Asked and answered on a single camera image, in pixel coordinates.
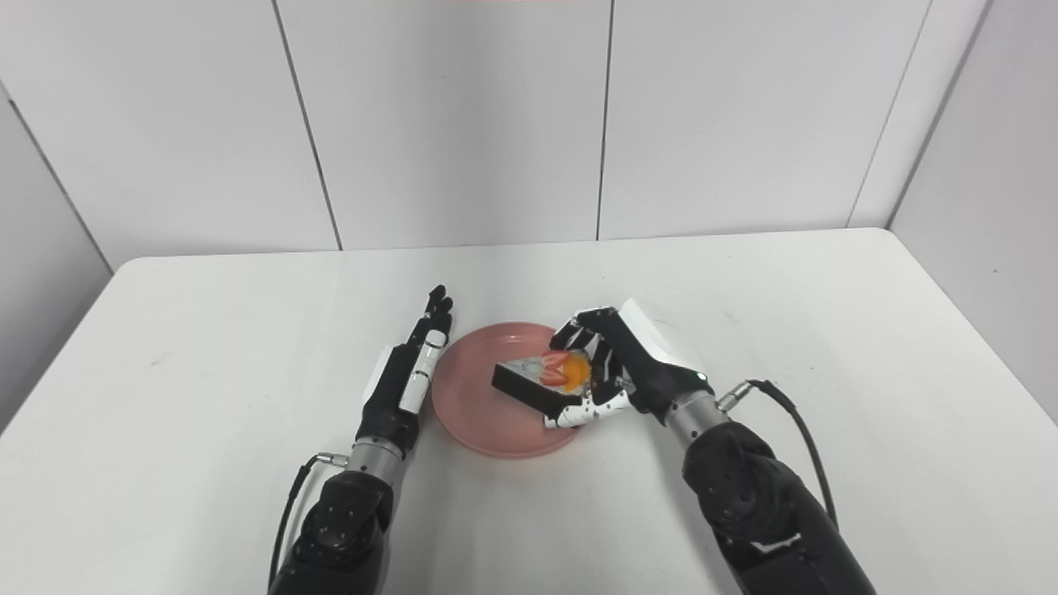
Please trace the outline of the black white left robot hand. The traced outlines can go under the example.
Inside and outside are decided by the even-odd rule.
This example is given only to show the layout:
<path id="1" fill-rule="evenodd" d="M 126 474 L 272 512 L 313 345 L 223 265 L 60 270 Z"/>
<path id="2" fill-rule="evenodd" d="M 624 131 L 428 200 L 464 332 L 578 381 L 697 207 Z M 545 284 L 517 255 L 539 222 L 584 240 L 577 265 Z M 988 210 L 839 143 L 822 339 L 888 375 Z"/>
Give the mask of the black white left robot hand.
<path id="1" fill-rule="evenodd" d="M 407 459 L 420 434 L 421 407 L 450 341 L 453 305 L 446 286 L 435 286 L 407 341 L 383 350 L 368 381 L 357 441 L 386 443 Z"/>

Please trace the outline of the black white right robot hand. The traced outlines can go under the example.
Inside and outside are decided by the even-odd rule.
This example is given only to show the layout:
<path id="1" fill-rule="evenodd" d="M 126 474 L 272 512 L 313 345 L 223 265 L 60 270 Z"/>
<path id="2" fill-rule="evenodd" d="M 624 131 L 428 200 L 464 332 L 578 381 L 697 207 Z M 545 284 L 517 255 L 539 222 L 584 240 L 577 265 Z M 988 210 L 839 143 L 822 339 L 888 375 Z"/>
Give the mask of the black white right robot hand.
<path id="1" fill-rule="evenodd" d="M 550 340 L 553 350 L 582 353 L 589 377 L 579 402 L 544 415 L 548 428 L 577 428 L 623 409 L 665 423 L 696 397 L 715 397 L 690 350 L 677 346 L 638 301 L 579 310 Z"/>

